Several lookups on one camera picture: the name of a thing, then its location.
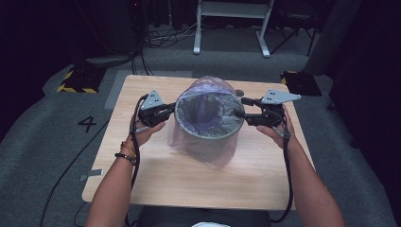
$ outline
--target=wooden table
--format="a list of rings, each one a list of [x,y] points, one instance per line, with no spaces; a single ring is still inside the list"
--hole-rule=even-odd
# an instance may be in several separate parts
[[[195,79],[128,76],[115,105],[92,169],[104,174],[113,163],[139,97],[156,89],[165,103],[175,102]],[[288,91],[284,84],[227,80],[246,97],[260,98],[268,88]],[[311,161],[292,102],[286,104],[297,137]],[[260,113],[246,106],[246,113]],[[141,147],[141,164],[131,203],[182,207],[284,210],[288,180],[283,151],[268,136],[244,122],[235,156],[223,169],[214,169],[167,145],[174,116]],[[90,177],[82,197],[91,201],[103,176]]]

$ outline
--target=plastic bag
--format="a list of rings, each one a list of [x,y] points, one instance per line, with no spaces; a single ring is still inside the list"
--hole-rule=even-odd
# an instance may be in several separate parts
[[[213,77],[197,79],[176,102],[168,144],[209,166],[223,168],[233,158],[244,112],[234,88]]]

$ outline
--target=bracelet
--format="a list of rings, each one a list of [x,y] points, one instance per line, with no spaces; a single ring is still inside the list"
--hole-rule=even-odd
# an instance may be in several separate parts
[[[130,154],[132,155],[132,157],[133,157],[134,159],[136,159],[136,154],[135,154],[135,152],[133,152],[133,150],[132,150],[130,147],[128,147],[128,145],[127,145],[127,143],[126,143],[125,141],[121,142],[120,148],[121,148],[121,149],[122,149],[122,148],[126,148],[127,150],[129,150],[129,151],[130,151]]]
[[[125,158],[128,161],[130,161],[134,166],[136,164],[136,158],[132,158],[132,157],[130,157],[128,155],[125,155],[125,154],[122,154],[122,153],[115,153],[114,157],[116,157],[116,158]]]

